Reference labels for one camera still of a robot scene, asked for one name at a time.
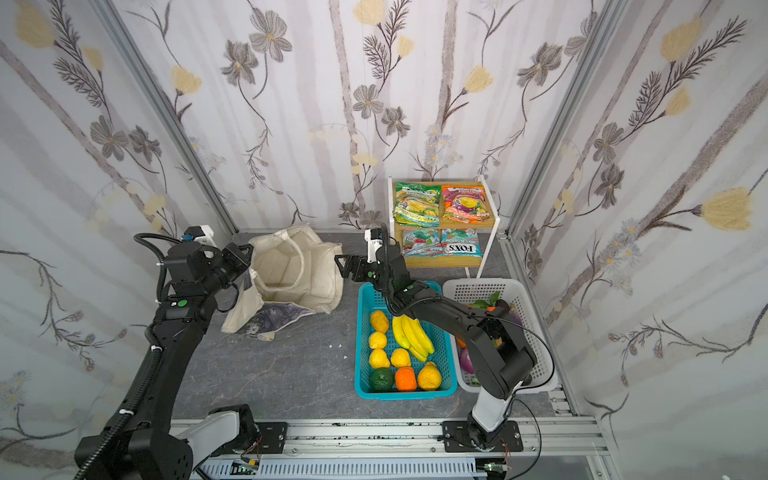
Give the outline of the cream canvas tote bag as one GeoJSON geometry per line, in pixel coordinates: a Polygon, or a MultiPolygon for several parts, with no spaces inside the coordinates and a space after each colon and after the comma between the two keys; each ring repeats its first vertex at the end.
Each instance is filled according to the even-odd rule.
{"type": "Polygon", "coordinates": [[[251,264],[223,333],[272,341],[301,318],[330,314],[340,304],[343,280],[335,257],[341,244],[326,242],[302,225],[256,236],[248,245],[251,264]]]}

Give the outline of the yellow banana bunch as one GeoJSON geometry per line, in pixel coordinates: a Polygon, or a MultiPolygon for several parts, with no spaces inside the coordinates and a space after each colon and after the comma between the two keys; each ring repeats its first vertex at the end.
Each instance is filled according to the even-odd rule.
{"type": "Polygon", "coordinates": [[[431,339],[416,319],[407,315],[396,316],[392,320],[392,331],[397,344],[420,362],[426,363],[435,352],[431,339]]]}

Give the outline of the green snack bag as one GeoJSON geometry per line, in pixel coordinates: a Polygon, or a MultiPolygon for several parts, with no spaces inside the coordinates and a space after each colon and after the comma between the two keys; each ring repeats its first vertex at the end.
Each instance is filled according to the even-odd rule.
{"type": "Polygon", "coordinates": [[[440,224],[438,185],[397,182],[394,197],[394,220],[405,226],[436,228],[440,224]]]}

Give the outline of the yellow lemon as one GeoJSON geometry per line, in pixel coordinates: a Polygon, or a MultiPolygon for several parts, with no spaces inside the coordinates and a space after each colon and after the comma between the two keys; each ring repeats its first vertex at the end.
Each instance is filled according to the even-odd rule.
{"type": "Polygon", "coordinates": [[[376,369],[388,369],[391,367],[391,363],[387,352],[384,349],[376,348],[372,349],[368,358],[369,366],[376,369]]]}
{"type": "Polygon", "coordinates": [[[381,310],[374,310],[370,314],[369,322],[375,332],[386,334],[389,331],[389,319],[381,310]]]}
{"type": "Polygon", "coordinates": [[[384,350],[387,347],[388,338],[383,332],[374,331],[368,337],[368,346],[371,350],[381,349],[384,350]]]}
{"type": "Polygon", "coordinates": [[[390,357],[390,363],[393,367],[400,369],[411,366],[410,352],[403,348],[395,349],[390,357]]]}

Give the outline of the orange fruit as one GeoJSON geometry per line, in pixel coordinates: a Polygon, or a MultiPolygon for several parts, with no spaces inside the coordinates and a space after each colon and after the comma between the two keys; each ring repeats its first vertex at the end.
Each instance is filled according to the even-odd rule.
{"type": "Polygon", "coordinates": [[[415,371],[412,367],[398,368],[395,373],[395,387],[400,392],[413,392],[418,388],[415,371]]]}

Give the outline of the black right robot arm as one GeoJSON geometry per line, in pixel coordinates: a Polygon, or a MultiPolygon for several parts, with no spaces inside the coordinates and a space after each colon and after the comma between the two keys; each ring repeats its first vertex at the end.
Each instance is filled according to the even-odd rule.
{"type": "Polygon", "coordinates": [[[378,291],[392,314],[425,321],[467,346],[481,390],[468,416],[462,442],[488,450],[502,435],[512,400],[538,363],[524,328],[508,307],[485,309],[449,299],[425,282],[411,277],[399,247],[386,242],[375,258],[337,255],[343,278],[367,282],[378,291]]]}

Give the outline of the red green candy bag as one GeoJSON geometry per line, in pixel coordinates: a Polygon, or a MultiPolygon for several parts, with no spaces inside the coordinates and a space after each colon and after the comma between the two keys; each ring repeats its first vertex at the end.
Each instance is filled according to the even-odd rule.
{"type": "Polygon", "coordinates": [[[443,252],[444,247],[438,229],[409,229],[403,232],[402,254],[404,257],[434,257],[443,252]]]}

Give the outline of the Fox's candy bag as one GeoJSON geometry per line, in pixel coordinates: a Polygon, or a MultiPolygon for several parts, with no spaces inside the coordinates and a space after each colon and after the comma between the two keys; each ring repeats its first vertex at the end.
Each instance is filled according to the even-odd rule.
{"type": "Polygon", "coordinates": [[[447,256],[480,258],[483,256],[477,232],[474,229],[443,229],[443,253],[447,256]]]}

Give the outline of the white wooden shelf rack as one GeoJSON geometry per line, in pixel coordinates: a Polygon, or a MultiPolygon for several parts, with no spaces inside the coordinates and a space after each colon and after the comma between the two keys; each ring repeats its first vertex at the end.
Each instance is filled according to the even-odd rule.
{"type": "Polygon", "coordinates": [[[387,178],[387,213],[388,213],[388,226],[390,234],[398,241],[402,242],[403,232],[409,229],[409,226],[400,225],[394,219],[395,208],[395,196],[396,196],[396,184],[397,183],[412,183],[420,185],[454,185],[457,187],[482,187],[484,190],[486,205],[490,210],[490,217],[479,223],[464,224],[453,220],[447,220],[443,218],[444,205],[440,203],[439,219],[440,224],[438,229],[443,231],[444,229],[474,229],[476,232],[488,232],[489,237],[486,244],[481,248],[483,256],[481,258],[473,257],[461,257],[461,256],[434,256],[434,257],[407,257],[405,259],[408,268],[416,269],[436,269],[436,268],[463,268],[465,276],[467,278],[481,278],[484,269],[488,263],[488,258],[494,241],[496,240],[496,234],[500,226],[500,216],[498,214],[498,208],[496,202],[491,194],[487,182],[484,179],[478,181],[470,180],[457,180],[457,179],[444,179],[440,181],[420,181],[418,179],[405,179],[405,178],[393,178],[389,176],[387,178]]]}

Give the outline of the teal plastic basket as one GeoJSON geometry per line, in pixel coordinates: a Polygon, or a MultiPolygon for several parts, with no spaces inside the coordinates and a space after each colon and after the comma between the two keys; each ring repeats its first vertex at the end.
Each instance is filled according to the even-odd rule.
{"type": "Polygon", "coordinates": [[[392,315],[370,284],[358,291],[354,384],[368,400],[431,400],[457,389],[451,336],[407,315],[392,315]]]}

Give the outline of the green avocado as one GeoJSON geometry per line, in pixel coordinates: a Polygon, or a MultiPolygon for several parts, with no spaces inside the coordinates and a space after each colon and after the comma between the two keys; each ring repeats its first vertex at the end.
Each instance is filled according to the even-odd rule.
{"type": "Polygon", "coordinates": [[[374,393],[391,392],[394,384],[394,373],[390,368],[374,369],[369,376],[369,388],[374,393]]]}

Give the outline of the white plastic basket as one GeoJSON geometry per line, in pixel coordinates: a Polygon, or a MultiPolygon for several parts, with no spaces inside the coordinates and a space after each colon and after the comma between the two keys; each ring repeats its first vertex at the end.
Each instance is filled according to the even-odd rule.
{"type": "Polygon", "coordinates": [[[501,324],[509,332],[523,335],[536,359],[536,364],[524,384],[524,393],[542,393],[559,386],[559,378],[549,345],[532,302],[524,286],[517,280],[503,278],[463,278],[448,280],[443,285],[443,294],[459,303],[472,305],[486,302],[490,309],[492,301],[502,301],[509,306],[509,317],[501,324]]]}

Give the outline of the large yellow citrus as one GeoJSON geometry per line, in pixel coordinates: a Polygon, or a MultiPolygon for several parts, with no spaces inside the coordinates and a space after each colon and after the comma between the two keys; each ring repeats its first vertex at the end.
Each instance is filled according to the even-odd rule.
{"type": "Polygon", "coordinates": [[[442,381],[442,375],[434,362],[427,362],[417,376],[417,385],[424,391],[440,389],[442,381]]]}

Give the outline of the purple onion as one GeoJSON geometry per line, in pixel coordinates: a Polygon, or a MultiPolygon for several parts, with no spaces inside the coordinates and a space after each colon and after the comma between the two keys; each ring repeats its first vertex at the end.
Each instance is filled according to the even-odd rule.
{"type": "Polygon", "coordinates": [[[475,369],[470,358],[469,350],[467,348],[460,351],[459,364],[463,372],[471,375],[475,374],[475,369]]]}

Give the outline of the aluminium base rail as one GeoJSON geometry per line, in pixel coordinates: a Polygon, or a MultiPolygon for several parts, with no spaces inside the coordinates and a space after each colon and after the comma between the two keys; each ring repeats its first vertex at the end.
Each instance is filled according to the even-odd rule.
{"type": "Polygon", "coordinates": [[[459,419],[259,420],[246,453],[195,479],[618,479],[590,417],[512,417],[494,446],[470,445],[459,419]]]}

